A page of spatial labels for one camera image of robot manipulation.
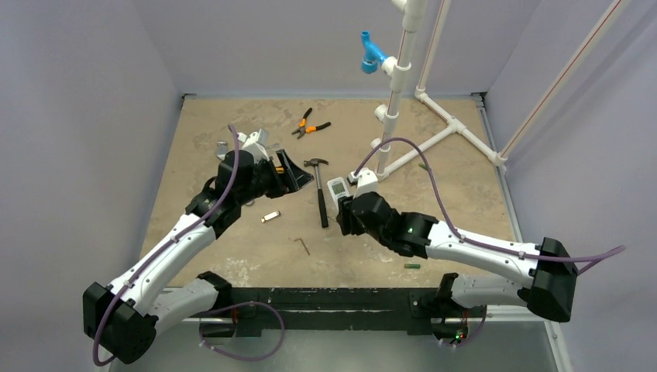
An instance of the orange-handled pliers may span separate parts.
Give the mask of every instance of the orange-handled pliers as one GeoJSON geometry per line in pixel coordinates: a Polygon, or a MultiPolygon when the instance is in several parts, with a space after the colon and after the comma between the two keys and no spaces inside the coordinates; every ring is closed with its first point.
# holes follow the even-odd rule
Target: orange-handled pliers
{"type": "Polygon", "coordinates": [[[318,131],[318,130],[322,130],[322,129],[324,129],[324,128],[327,128],[327,127],[329,127],[329,126],[331,125],[331,122],[325,122],[324,124],[322,124],[322,125],[320,125],[320,126],[308,126],[308,127],[307,127],[307,126],[306,126],[306,122],[308,121],[308,116],[310,115],[311,112],[312,112],[312,107],[310,107],[310,108],[306,111],[306,113],[304,114],[303,119],[301,119],[301,122],[299,123],[299,127],[296,128],[296,129],[292,132],[292,134],[298,134],[298,136],[297,136],[297,140],[300,139],[301,137],[303,137],[304,134],[306,134],[306,133],[316,132],[316,131],[318,131]]]}

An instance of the pvc pipe frame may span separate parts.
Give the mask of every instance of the pvc pipe frame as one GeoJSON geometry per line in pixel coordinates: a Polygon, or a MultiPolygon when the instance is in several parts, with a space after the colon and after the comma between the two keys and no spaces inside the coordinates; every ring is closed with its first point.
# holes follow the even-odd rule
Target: pvc pipe frame
{"type": "MultiPolygon", "coordinates": [[[[424,152],[431,146],[445,139],[447,136],[453,133],[458,133],[462,135],[466,140],[470,141],[477,149],[479,149],[486,156],[486,158],[490,160],[491,163],[504,169],[504,163],[508,159],[508,154],[515,148],[515,146],[518,144],[518,141],[526,134],[527,130],[534,123],[536,123],[544,109],[561,90],[563,85],[565,85],[566,82],[570,79],[572,74],[581,65],[583,60],[586,59],[586,56],[590,54],[591,50],[593,50],[597,43],[602,39],[604,34],[606,34],[607,31],[611,28],[611,25],[614,24],[618,16],[624,11],[630,1],[631,0],[614,0],[611,5],[609,5],[605,13],[600,17],[596,25],[591,29],[585,40],[581,43],[580,47],[577,48],[577,51],[573,54],[566,66],[562,69],[561,73],[559,73],[558,77],[550,85],[550,88],[545,92],[538,104],[523,121],[522,125],[518,128],[516,133],[511,137],[509,143],[502,149],[501,152],[497,153],[493,151],[487,144],[477,138],[472,132],[470,132],[462,122],[460,122],[456,117],[450,115],[443,107],[430,99],[429,96],[425,93],[429,71],[433,65],[433,60],[435,58],[435,52],[438,49],[440,36],[442,35],[442,31],[445,28],[445,20],[447,18],[449,6],[452,4],[452,0],[442,0],[438,18],[436,19],[433,35],[428,48],[427,57],[425,58],[425,63],[422,67],[422,73],[420,74],[418,86],[415,89],[415,97],[420,102],[427,105],[438,116],[442,117],[442,119],[447,122],[447,128],[419,145],[420,150],[424,152]]],[[[384,169],[381,169],[382,163],[380,156],[377,175],[381,180],[383,180],[384,178],[388,177],[390,173],[413,160],[417,155],[418,152],[412,150],[392,162],[384,169]]]]}
{"type": "MultiPolygon", "coordinates": [[[[408,72],[411,69],[411,57],[415,45],[415,34],[419,29],[421,20],[426,10],[428,0],[393,0],[393,5],[404,13],[402,26],[404,33],[401,36],[397,63],[393,66],[390,80],[390,98],[388,99],[387,111],[383,120],[384,132],[382,140],[392,137],[399,119],[399,105],[401,103],[401,91],[406,86],[408,72]]],[[[390,157],[390,144],[383,146],[377,152],[379,163],[377,175],[383,177],[388,157],[390,157]]]]}

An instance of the red wire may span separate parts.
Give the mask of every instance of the red wire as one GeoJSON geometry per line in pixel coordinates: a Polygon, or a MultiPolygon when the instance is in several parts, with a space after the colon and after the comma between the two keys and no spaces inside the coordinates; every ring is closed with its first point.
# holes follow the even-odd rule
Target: red wire
{"type": "MultiPolygon", "coordinates": [[[[436,19],[435,19],[436,25],[438,25],[438,20],[440,19],[440,15],[442,14],[442,6],[444,4],[445,4],[445,2],[440,2],[440,9],[438,10],[438,17],[436,17],[436,19]]],[[[435,38],[435,33],[432,34],[432,39],[429,42],[429,45],[433,44],[433,39],[434,38],[435,38]]],[[[425,64],[422,65],[422,74],[420,75],[420,81],[425,76],[425,70],[427,69],[427,63],[429,62],[429,54],[430,53],[431,53],[431,51],[429,51],[429,53],[427,53],[427,56],[425,57],[425,64]]]]}
{"type": "MultiPolygon", "coordinates": [[[[588,47],[588,45],[589,45],[589,43],[591,42],[591,40],[593,40],[593,38],[597,35],[597,32],[600,31],[600,29],[602,28],[602,26],[604,25],[604,23],[607,22],[607,20],[609,19],[609,17],[611,17],[611,14],[614,13],[614,11],[616,10],[616,8],[618,7],[619,4],[621,4],[622,1],[623,1],[623,0],[618,0],[618,2],[616,3],[616,5],[614,5],[614,7],[611,9],[611,12],[609,12],[609,14],[607,14],[607,16],[604,17],[604,20],[602,21],[602,23],[597,27],[597,29],[595,30],[595,32],[593,33],[593,35],[591,35],[591,37],[586,41],[586,44],[584,44],[584,46],[582,47],[582,50],[580,50],[580,52],[575,56],[575,58],[573,59],[573,62],[570,62],[570,64],[568,65],[568,67],[563,71],[563,74],[561,74],[561,76],[559,76],[559,79],[558,79],[558,80],[556,81],[556,83],[550,88],[550,91],[548,92],[548,94],[545,95],[545,97],[543,98],[543,100],[541,101],[541,103],[538,104],[538,106],[536,107],[536,110],[534,110],[534,112],[529,116],[529,118],[525,121],[525,123],[522,124],[522,126],[520,127],[520,130],[517,131],[516,135],[511,139],[511,141],[509,141],[509,144],[507,145],[507,148],[508,148],[513,142],[515,142],[515,140],[518,138],[518,136],[520,136],[520,133],[522,132],[523,129],[525,129],[525,127],[527,126],[527,124],[529,124],[529,122],[531,121],[531,118],[533,118],[534,115],[536,115],[536,112],[538,112],[538,110],[543,106],[543,103],[545,103],[545,101],[546,101],[546,100],[548,99],[548,97],[551,95],[552,91],[555,90],[556,86],[559,85],[559,82],[563,79],[564,76],[566,76],[566,74],[568,74],[568,71],[570,70],[570,68],[575,64],[575,61],[576,61],[578,58],[580,58],[580,55],[582,54],[582,52],[586,49],[586,47],[588,47]]],[[[504,157],[505,154],[506,154],[506,150],[504,150],[504,151],[500,154],[500,157],[504,157]]]]}

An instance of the gray wall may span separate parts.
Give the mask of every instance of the gray wall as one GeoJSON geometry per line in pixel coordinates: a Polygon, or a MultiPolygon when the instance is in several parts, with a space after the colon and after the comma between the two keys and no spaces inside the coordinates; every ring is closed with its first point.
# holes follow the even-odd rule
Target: gray wall
{"type": "Polygon", "coordinates": [[[0,370],[90,370],[82,293],[139,254],[179,95],[129,0],[5,1],[0,35],[0,370]]]}
{"type": "MultiPolygon", "coordinates": [[[[134,0],[176,86],[210,95],[382,96],[360,71],[364,29],[396,55],[401,14],[390,0],[134,0]]],[[[428,90],[487,91],[539,0],[455,0],[428,90]]],[[[413,63],[418,81],[439,0],[429,0],[413,63]]]]}
{"type": "MultiPolygon", "coordinates": [[[[609,3],[541,2],[486,99],[499,146],[609,3]]],[[[526,240],[628,247],[578,282],[563,326],[578,372],[657,370],[656,19],[656,1],[632,2],[507,163],[526,240]]]]}

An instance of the pvc elbow joint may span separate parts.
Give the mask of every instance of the pvc elbow joint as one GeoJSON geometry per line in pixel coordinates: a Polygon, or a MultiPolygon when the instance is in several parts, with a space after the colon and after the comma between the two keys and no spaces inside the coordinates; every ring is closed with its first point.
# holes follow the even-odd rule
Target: pvc elbow joint
{"type": "Polygon", "coordinates": [[[360,40],[363,42],[363,48],[365,49],[360,69],[366,74],[377,72],[379,64],[383,64],[388,56],[375,43],[372,43],[369,31],[361,32],[360,40]]]}

